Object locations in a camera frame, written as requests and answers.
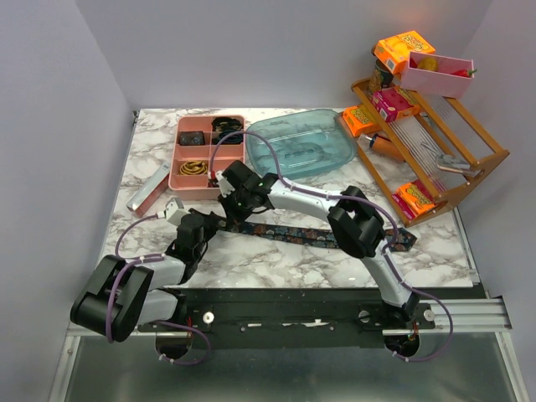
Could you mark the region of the floral patterned necktie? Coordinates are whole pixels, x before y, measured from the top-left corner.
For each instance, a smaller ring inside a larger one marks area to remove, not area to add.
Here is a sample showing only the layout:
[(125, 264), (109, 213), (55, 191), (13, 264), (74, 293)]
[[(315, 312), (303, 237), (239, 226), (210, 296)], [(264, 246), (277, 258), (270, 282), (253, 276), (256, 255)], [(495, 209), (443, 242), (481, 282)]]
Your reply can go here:
[[(334, 234), (327, 229), (298, 228), (276, 224), (259, 224), (259, 223), (227, 223), (224, 219), (218, 222), (220, 230), (236, 233), (240, 235), (256, 236), (263, 239), (275, 240), (297, 245), (309, 245), (323, 249), (339, 249)], [(392, 241), (389, 249), (393, 252), (410, 251), (417, 237), (407, 229), (398, 228), (398, 235), (395, 240), (394, 230), (385, 230), (387, 241)]]

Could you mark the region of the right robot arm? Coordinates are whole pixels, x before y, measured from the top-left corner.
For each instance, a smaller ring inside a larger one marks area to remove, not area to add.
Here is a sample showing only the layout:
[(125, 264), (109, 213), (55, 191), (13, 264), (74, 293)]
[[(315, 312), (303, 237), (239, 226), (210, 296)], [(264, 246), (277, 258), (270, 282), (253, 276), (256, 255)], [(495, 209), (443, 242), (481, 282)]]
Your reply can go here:
[(379, 288), (387, 322), (397, 328), (415, 319), (420, 296), (405, 284), (392, 261), (381, 208), (361, 190), (349, 186), (340, 193), (301, 186), (280, 174), (260, 177), (240, 161), (210, 173), (220, 191), (226, 217), (235, 222), (249, 218), (256, 209), (284, 209), (328, 223), (338, 247), (361, 260)]

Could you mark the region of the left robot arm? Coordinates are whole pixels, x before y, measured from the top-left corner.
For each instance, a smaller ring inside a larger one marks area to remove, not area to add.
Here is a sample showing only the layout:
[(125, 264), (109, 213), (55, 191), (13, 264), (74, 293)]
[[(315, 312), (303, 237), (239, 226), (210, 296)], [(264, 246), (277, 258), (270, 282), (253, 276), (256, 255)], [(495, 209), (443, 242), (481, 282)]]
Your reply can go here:
[(176, 238), (160, 253), (124, 258), (116, 250), (94, 269), (70, 309), (70, 321), (96, 332), (110, 343), (125, 341), (139, 326), (158, 321), (168, 331), (185, 323), (179, 298), (166, 286), (182, 285), (197, 271), (222, 219), (215, 213), (169, 209), (129, 226), (165, 219), (176, 226)]

